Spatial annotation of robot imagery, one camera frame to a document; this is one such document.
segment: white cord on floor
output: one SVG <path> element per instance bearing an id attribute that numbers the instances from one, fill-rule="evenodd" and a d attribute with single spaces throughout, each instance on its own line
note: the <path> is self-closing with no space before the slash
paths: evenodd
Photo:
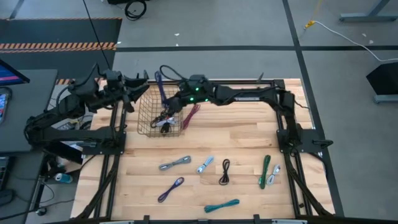
<path id="1" fill-rule="evenodd" d="M 280 165 L 276 164 L 274 166 L 274 171 L 272 172 L 272 174 L 268 177 L 267 179 L 267 185 L 272 185 L 274 184 L 274 180 L 275 180 L 275 175 L 277 175 L 280 171 Z"/>
<path id="2" fill-rule="evenodd" d="M 206 167 L 209 164 L 211 164 L 213 161 L 214 161 L 214 156 L 209 156 L 209 158 L 207 158 L 206 162 L 197 169 L 197 173 L 198 174 L 203 173 L 203 171 L 205 171 Z"/>
<path id="3" fill-rule="evenodd" d="M 344 39 L 350 41 L 351 43 L 353 43 L 353 44 L 355 44 L 355 45 L 358 45 L 358 46 L 360 46 L 360 47 L 363 47 L 363 48 L 366 49 L 370 54 L 372 54 L 373 57 L 376 58 L 379 62 L 388 62 L 388 61 L 398 60 L 398 58 L 390 58 L 390 59 L 381 60 L 381 59 L 379 59 L 371 50 L 369 50 L 367 47 L 363 46 L 362 44 L 359 44 L 359 43 L 357 43 L 357 42 L 352 41 L 351 39 L 349 39 L 348 37 L 344 36 L 343 34 L 340 34 L 339 32 L 336 32 L 336 31 L 334 31 L 334 30 L 331 30 L 331 29 L 328 28 L 327 26 L 323 25 L 321 22 L 314 21 L 314 23 L 317 23 L 317 24 L 323 26 L 323 27 L 324 27 L 325 29 L 327 29 L 328 31 L 330 31 L 330 32 L 332 32 L 332 33 L 334 33 L 334 34 L 339 35 L 340 37 L 342 37 L 342 38 L 344 38 Z"/>

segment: computer screen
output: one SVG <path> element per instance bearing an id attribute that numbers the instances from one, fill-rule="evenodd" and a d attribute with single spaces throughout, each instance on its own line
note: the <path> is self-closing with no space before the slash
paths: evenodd
<path id="1" fill-rule="evenodd" d="M 29 79 L 0 60 L 0 86 L 28 83 Z"/>

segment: wooden table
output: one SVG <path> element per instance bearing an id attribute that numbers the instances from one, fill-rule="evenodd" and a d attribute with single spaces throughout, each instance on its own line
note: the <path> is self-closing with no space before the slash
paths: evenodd
<path id="1" fill-rule="evenodd" d="M 285 84 L 301 105 L 307 105 L 299 79 L 285 79 Z M 202 103 L 188 129 L 179 137 L 171 138 L 148 138 L 138 134 L 138 106 L 139 102 L 134 106 L 136 112 L 128 114 L 126 120 L 126 150 L 120 160 L 112 220 L 142 220 L 144 215 L 150 215 L 151 220 L 251 219 L 254 214 L 261 218 L 294 217 L 284 157 L 279 152 L 275 133 L 277 120 L 269 105 L 257 102 L 228 106 Z M 185 115 L 190 108 L 184 109 Z M 92 128 L 109 125 L 110 116 L 110 111 L 99 110 L 93 118 Z M 296 106 L 296 119 L 303 128 L 312 127 L 307 109 Z M 158 168 L 160 164 L 187 155 L 192 157 L 190 164 L 178 165 L 167 171 Z M 261 190 L 258 178 L 265 155 L 271 156 L 267 176 L 276 164 L 280 164 L 282 169 L 276 175 L 275 183 Z M 208 156 L 214 156 L 214 162 L 204 173 L 197 174 L 197 167 Z M 218 180 L 223 174 L 223 160 L 227 158 L 231 161 L 228 171 L 230 183 L 221 186 Z M 302 154 L 301 158 L 308 188 L 333 213 L 323 164 L 308 154 Z M 103 156 L 96 156 L 82 170 L 72 217 L 84 209 L 96 192 L 102 161 Z M 184 177 L 185 182 L 173 190 L 165 202 L 158 203 L 158 196 L 179 177 Z M 297 185 L 296 189 L 301 203 L 302 194 Z M 102 215 L 107 198 L 106 192 Z M 235 198 L 240 199 L 239 205 L 204 212 L 205 205 L 225 203 Z"/>

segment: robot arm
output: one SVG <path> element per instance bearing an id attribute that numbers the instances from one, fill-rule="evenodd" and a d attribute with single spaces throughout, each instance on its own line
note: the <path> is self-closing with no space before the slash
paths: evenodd
<path id="1" fill-rule="evenodd" d="M 98 84 L 90 75 L 82 80 L 76 80 L 67 89 L 71 95 L 57 103 L 51 110 L 45 110 L 38 116 L 28 119 L 24 134 L 29 144 L 33 146 L 46 146 L 55 141 L 94 141 L 101 144 L 112 146 L 116 142 L 116 132 L 114 127 L 102 127 L 94 131 L 61 131 L 52 128 L 64 119 L 77 119 L 88 111 L 96 113 L 98 109 L 113 107 L 117 102 L 123 101 L 123 108 L 132 113 L 134 108 L 131 101 L 138 98 L 148 89 L 147 75 L 144 78 L 130 79 L 124 77 L 120 72 L 105 71 L 100 74 L 107 80 L 107 85 L 103 90 L 99 90 Z"/>
<path id="2" fill-rule="evenodd" d="M 207 101 L 217 106 L 225 106 L 237 101 L 263 101 L 285 117 L 288 131 L 286 143 L 291 146 L 301 144 L 302 128 L 295 120 L 295 96 L 289 91 L 278 86 L 232 89 L 228 86 L 217 85 L 204 75 L 192 75 L 188 80 L 182 80 L 178 87 L 180 91 L 167 99 L 169 116 L 178 113 L 189 104 Z"/>

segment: metal wire basket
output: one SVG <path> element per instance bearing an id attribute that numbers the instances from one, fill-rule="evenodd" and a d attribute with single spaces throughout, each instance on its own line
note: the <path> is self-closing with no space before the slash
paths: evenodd
<path id="1" fill-rule="evenodd" d="M 164 86 L 166 97 L 174 96 L 178 92 L 177 86 Z M 138 129 L 139 134 L 145 134 L 148 137 L 172 137 L 179 136 L 182 131 L 183 114 L 182 111 L 174 114 L 175 125 L 170 125 L 168 133 L 161 133 L 161 127 L 152 128 L 150 123 L 160 115 L 164 110 L 159 88 L 156 85 L 149 89 L 139 99 L 138 111 Z"/>

